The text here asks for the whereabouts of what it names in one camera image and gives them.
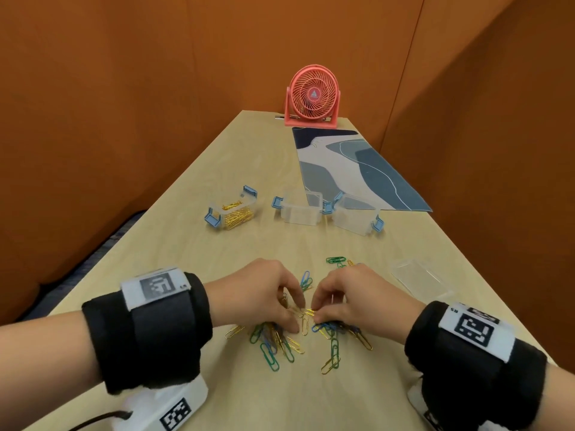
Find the cable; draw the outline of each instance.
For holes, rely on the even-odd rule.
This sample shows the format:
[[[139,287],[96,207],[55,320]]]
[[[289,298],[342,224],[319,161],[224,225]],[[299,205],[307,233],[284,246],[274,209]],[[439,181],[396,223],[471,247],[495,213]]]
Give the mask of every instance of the cable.
[[[130,419],[132,417],[132,413],[133,412],[126,412],[124,410],[118,410],[116,412],[104,413],[104,414],[101,414],[99,416],[93,417],[92,419],[87,420],[86,422],[83,422],[80,425],[73,427],[69,431],[78,431],[79,429],[87,427],[88,425],[94,424],[94,423],[101,421],[101,420],[104,420],[104,419],[108,419],[110,417],[117,417],[117,418],[120,418],[120,419],[127,421],[128,419]]]

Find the pink fan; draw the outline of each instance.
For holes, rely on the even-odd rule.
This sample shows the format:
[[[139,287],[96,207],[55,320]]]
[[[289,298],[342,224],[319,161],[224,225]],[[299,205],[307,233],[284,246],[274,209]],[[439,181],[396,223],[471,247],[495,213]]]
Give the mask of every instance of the pink fan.
[[[287,88],[285,125],[337,128],[340,95],[337,79],[325,66],[300,69]],[[325,121],[327,117],[331,117],[330,121]]]

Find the clear plastic box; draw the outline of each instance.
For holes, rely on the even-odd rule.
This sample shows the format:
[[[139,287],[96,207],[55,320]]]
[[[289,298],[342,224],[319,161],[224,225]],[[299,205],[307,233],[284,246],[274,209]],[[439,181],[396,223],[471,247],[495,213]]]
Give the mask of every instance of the clear plastic box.
[[[290,191],[284,197],[276,196],[271,206],[282,212],[285,222],[301,225],[317,225],[324,212],[323,195],[312,191]]]
[[[335,197],[331,217],[336,226],[362,236],[372,230],[380,232],[384,226],[384,221],[379,218],[378,208],[349,194],[340,193]]]
[[[451,287],[419,260],[402,260],[391,267],[392,275],[425,304],[445,301],[454,295]]]
[[[258,200],[258,192],[249,186],[244,186],[238,194],[223,194],[210,202],[205,221],[214,228],[223,227],[231,230],[238,225],[250,221],[254,217],[253,204]]]

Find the fan logo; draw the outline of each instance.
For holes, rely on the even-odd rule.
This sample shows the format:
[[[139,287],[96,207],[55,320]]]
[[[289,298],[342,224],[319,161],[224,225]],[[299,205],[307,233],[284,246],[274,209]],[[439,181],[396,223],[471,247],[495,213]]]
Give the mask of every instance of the fan logo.
[[[318,88],[311,88],[309,90],[309,99],[311,101],[317,101],[320,98],[320,90]]]

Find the table surface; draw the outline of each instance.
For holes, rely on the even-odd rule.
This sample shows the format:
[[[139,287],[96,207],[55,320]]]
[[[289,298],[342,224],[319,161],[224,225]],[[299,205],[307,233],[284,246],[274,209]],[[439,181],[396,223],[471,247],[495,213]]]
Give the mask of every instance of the table surface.
[[[454,300],[507,320],[519,338],[540,347],[427,213],[382,211],[384,232],[367,237],[328,224],[327,218],[317,226],[284,223],[271,201],[286,189],[302,188],[302,180],[291,128],[274,115],[241,112],[53,313],[79,310],[83,302],[118,290],[122,280],[172,265],[208,282],[264,257],[282,261],[297,277],[311,271],[317,284],[333,268],[326,257],[344,255],[403,288],[390,266],[415,258],[452,286]],[[355,129],[346,118],[338,123],[340,129]],[[208,226],[204,216],[214,195],[239,192],[244,184],[258,191],[255,218],[230,231]],[[313,291],[305,293],[308,303]],[[341,336],[341,365],[323,376],[329,342],[318,333],[298,334],[305,354],[296,355],[293,364],[278,357],[281,368],[273,373],[260,348],[249,343],[251,330],[226,340],[229,328],[214,330],[202,350],[210,393],[182,430],[426,429],[406,398],[417,373],[400,345],[368,336],[370,352]],[[118,409],[125,396],[112,397],[100,384],[28,430],[65,431]],[[109,429],[105,421],[90,427]]]

